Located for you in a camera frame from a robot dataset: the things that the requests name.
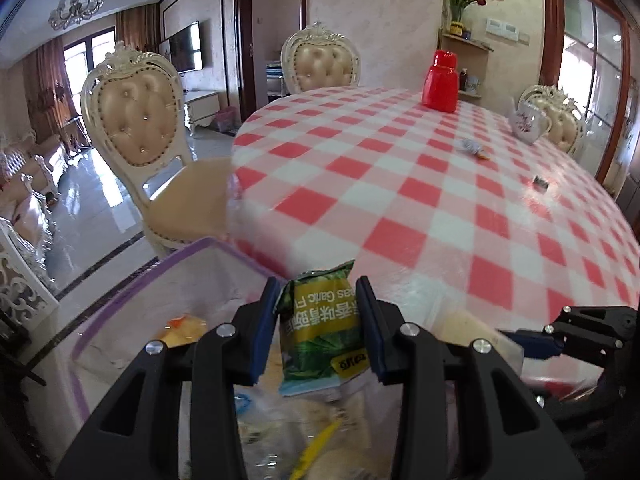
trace television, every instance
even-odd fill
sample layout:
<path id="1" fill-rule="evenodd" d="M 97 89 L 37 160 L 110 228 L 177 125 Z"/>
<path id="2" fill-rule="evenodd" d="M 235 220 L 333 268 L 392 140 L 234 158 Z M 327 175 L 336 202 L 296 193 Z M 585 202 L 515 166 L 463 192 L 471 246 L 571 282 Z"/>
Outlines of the television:
<path id="1" fill-rule="evenodd" d="M 178 73 L 202 69 L 200 23 L 193 22 L 167 39 L 170 61 Z"/>

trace red and white checkered tablecloth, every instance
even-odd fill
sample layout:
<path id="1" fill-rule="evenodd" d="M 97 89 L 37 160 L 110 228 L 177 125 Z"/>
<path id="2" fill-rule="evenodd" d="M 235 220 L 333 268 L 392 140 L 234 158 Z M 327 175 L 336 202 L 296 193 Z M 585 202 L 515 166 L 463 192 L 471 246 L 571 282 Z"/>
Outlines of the red and white checkered tablecloth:
<path id="1" fill-rule="evenodd" d="M 461 138 L 491 160 L 461 152 Z M 355 258 L 352 278 L 366 274 L 407 320 L 458 307 L 540 330 L 566 304 L 638 305 L 640 250 L 616 204 L 551 143 L 527 146 L 484 108 L 444 114 L 411 91 L 319 89 L 253 114 L 233 163 L 242 250 L 288 277 Z M 597 373 L 564 357 L 525 370 L 570 383 Z"/>

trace wooden door frame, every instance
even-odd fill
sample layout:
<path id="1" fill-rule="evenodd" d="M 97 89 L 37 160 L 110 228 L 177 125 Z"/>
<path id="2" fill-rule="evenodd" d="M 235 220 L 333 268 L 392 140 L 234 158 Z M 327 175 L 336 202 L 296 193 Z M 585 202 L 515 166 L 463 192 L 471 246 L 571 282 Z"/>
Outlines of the wooden door frame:
<path id="1" fill-rule="evenodd" d="M 618 96 L 616 119 L 611 125 L 609 143 L 595 176 L 595 179 L 602 184 L 607 176 L 613 157 L 616 154 L 618 141 L 620 140 L 620 135 L 625 122 L 626 99 L 628 97 L 631 77 L 631 41 L 628 22 L 614 0 L 589 1 L 616 17 L 621 22 L 620 29 L 622 31 L 622 78 L 620 80 L 620 95 Z M 556 86 L 558 84 L 560 64 L 562 62 L 563 38 L 564 0 L 545 0 L 545 39 L 542 54 L 542 65 L 540 67 L 540 84 L 542 85 Z"/>
<path id="2" fill-rule="evenodd" d="M 306 27 L 306 13 L 307 0 L 300 0 L 300 28 Z M 252 0 L 234 0 L 234 17 L 236 20 L 240 117 L 245 121 L 256 111 Z"/>

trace chandelier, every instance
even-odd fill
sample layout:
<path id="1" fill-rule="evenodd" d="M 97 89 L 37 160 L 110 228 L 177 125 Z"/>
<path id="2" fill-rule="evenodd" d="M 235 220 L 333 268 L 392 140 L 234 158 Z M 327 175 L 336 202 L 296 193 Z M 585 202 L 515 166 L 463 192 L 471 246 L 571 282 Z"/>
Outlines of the chandelier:
<path id="1" fill-rule="evenodd" d="M 103 0 L 86 0 L 84 4 L 80 0 L 71 0 L 69 10 L 64 12 L 66 0 L 60 0 L 58 8 L 51 11 L 49 25 L 53 30 L 66 30 L 69 25 L 79 25 L 82 20 L 90 20 L 102 3 Z"/>

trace brown curtain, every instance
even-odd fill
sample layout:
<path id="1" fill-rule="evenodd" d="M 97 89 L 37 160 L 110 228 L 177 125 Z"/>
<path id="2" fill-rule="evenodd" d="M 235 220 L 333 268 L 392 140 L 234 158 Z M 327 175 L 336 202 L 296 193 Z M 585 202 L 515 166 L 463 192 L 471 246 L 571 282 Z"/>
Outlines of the brown curtain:
<path id="1" fill-rule="evenodd" d="M 160 5 L 149 4 L 116 14 L 116 41 L 140 52 L 159 52 Z"/>
<path id="2" fill-rule="evenodd" d="M 53 135 L 62 134 L 63 126 L 78 115 L 66 75 L 62 37 L 45 43 L 29 54 L 24 59 L 22 76 L 31 126 L 36 132 L 36 142 L 40 144 Z M 77 144 L 88 144 L 85 142 L 84 132 L 80 130 L 79 121 L 76 123 L 77 133 L 62 135 L 67 151 L 77 148 Z"/>

